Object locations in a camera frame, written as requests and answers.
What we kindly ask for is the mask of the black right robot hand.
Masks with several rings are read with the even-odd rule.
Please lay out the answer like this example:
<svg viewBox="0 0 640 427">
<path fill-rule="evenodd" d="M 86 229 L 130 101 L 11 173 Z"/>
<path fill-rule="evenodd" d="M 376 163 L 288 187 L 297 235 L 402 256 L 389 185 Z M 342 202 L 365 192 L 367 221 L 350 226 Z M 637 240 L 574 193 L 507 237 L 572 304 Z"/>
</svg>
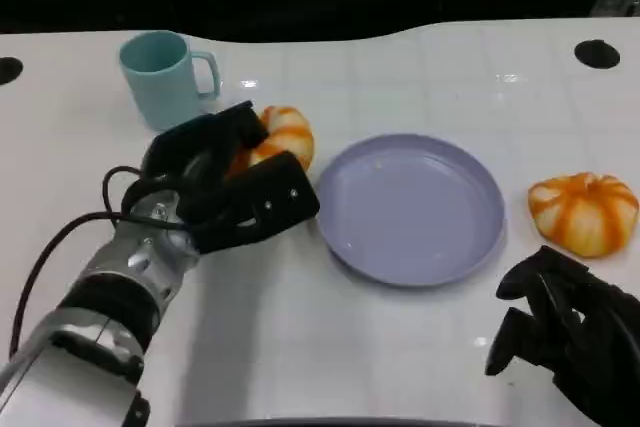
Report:
<svg viewBox="0 0 640 427">
<path fill-rule="evenodd" d="M 639 301 L 593 275 L 584 264 L 543 246 L 502 278 L 509 308 L 493 340 L 485 373 L 520 358 L 553 374 L 558 390 L 600 426 L 639 423 Z"/>
</svg>

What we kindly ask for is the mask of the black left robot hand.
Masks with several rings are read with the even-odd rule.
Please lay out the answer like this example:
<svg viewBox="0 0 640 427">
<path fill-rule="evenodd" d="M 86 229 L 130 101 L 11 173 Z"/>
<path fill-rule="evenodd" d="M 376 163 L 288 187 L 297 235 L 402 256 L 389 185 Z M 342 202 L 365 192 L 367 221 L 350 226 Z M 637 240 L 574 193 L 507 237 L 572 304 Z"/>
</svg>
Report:
<svg viewBox="0 0 640 427">
<path fill-rule="evenodd" d="M 221 187 L 237 154 L 266 137 L 250 101 L 184 122 L 152 141 L 141 165 L 142 189 L 175 192 L 178 217 L 193 221 L 202 216 L 202 203 Z"/>
</svg>

